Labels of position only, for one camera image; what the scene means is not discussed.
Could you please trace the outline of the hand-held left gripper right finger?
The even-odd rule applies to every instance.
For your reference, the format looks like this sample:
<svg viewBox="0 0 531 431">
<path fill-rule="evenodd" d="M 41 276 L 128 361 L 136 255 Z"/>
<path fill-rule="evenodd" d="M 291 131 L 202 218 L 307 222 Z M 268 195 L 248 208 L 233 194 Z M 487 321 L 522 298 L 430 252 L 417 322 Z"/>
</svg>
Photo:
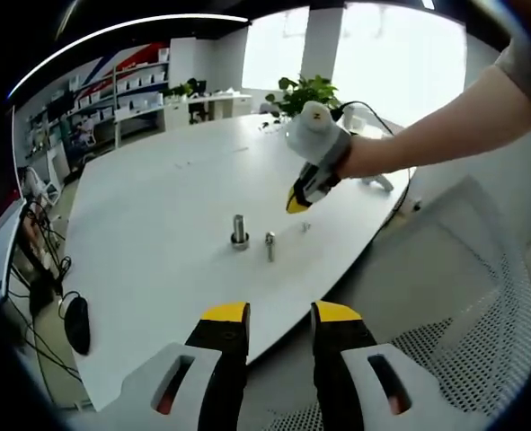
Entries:
<svg viewBox="0 0 531 431">
<path fill-rule="evenodd" d="M 438 380 L 400 349 L 378 344 L 348 306 L 311 304 L 314 385 L 326 430 L 453 430 L 457 410 Z"/>
</svg>

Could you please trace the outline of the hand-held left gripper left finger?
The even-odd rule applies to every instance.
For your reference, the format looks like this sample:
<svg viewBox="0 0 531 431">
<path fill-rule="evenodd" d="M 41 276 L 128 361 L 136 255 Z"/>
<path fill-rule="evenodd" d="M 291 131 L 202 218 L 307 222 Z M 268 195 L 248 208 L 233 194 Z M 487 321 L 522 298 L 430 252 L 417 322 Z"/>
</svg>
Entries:
<svg viewBox="0 0 531 431">
<path fill-rule="evenodd" d="M 107 428 L 236 430 L 250 313 L 247 302 L 205 311 L 185 343 L 168 345 L 124 379 L 107 407 Z"/>
</svg>

